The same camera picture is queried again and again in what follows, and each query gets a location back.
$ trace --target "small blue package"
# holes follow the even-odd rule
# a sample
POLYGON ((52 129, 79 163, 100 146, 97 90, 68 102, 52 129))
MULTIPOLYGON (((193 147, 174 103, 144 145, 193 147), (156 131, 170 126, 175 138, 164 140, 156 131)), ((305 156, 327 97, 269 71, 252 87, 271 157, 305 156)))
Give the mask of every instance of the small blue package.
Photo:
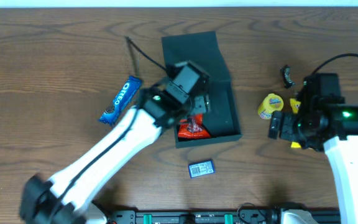
POLYGON ((111 102, 111 105, 106 108, 106 111, 99 118, 100 122, 109 123, 111 126, 117 121, 120 113, 125 109, 136 91, 142 85, 142 80, 129 76, 128 81, 125 82, 121 91, 111 102))
POLYGON ((188 168, 191 178, 215 173, 215 167, 212 160, 190 164, 188 168))

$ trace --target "open box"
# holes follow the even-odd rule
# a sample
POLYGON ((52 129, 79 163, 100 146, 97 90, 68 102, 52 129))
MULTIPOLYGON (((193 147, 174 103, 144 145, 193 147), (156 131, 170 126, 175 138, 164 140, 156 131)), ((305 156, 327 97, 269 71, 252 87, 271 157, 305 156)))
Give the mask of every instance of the open box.
POLYGON ((215 32, 162 37, 162 47, 167 66, 191 60, 210 75, 208 94, 211 110, 204 114, 203 126, 212 138, 178 138, 178 127, 176 127, 174 128, 176 147, 202 146, 240 139, 242 134, 230 73, 219 51, 215 32))

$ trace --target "yellow object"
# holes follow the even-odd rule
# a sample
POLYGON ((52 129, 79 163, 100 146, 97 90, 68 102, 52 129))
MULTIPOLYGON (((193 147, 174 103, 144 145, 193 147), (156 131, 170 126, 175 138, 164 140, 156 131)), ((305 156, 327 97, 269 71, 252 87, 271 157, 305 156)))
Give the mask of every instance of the yellow object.
POLYGON ((291 148, 300 149, 300 148, 302 148, 302 146, 299 145, 299 143, 297 143, 297 142, 291 142, 291 148))
POLYGON ((272 118, 274 111, 280 111, 284 107, 284 101, 274 93, 266 96, 258 108, 258 114, 262 119, 272 118))
MULTIPOLYGON (((298 111, 299 111, 299 107, 301 106, 301 102, 297 101, 296 99, 291 98, 290 99, 290 104, 291 104, 291 108, 292 108, 292 113, 297 114, 298 111)), ((292 142, 291 143, 291 148, 300 149, 302 147, 301 147, 301 145, 299 145, 299 143, 292 142)))
POLYGON ((301 102, 296 99, 290 98, 290 104, 292 108, 292 113, 297 114, 299 111, 299 107, 301 106, 301 102))

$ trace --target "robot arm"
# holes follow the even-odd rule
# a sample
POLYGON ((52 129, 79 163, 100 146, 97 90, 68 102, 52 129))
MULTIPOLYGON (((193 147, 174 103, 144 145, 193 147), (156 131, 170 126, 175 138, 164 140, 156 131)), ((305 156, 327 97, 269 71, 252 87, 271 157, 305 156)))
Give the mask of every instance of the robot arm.
MULTIPOLYGON (((57 172, 49 181, 54 196, 59 197, 71 180, 96 156, 109 147, 129 126, 136 108, 131 108, 121 122, 84 156, 67 168, 57 172)), ((155 119, 144 109, 139 109, 131 130, 111 150, 90 166, 64 196, 62 204, 72 203, 74 212, 84 213, 102 186, 136 153, 158 139, 162 128, 154 125, 155 119)))
POLYGON ((168 76, 141 90, 139 104, 72 165, 46 182, 31 178, 22 194, 21 218, 34 224, 106 223, 91 204, 94 196, 130 158, 192 114, 195 98, 203 98, 199 96, 208 89, 209 75, 193 62, 170 67, 168 76))
POLYGON ((305 78, 298 114, 274 112, 269 137, 325 152, 333 170, 342 223, 358 223, 358 106, 345 105, 336 74, 305 78))
POLYGON ((358 136, 324 143, 333 170, 342 223, 358 223, 358 136))

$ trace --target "blue oreo package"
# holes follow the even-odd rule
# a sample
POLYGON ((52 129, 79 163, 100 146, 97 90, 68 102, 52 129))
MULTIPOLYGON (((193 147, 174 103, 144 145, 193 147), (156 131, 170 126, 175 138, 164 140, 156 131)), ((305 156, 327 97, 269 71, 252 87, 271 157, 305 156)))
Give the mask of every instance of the blue oreo package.
POLYGON ((121 91, 111 102, 111 105, 106 108, 99 121, 105 124, 109 123, 112 126, 117 121, 120 113, 131 102, 132 97, 134 97, 141 85, 142 80, 129 76, 128 81, 125 82, 121 91))

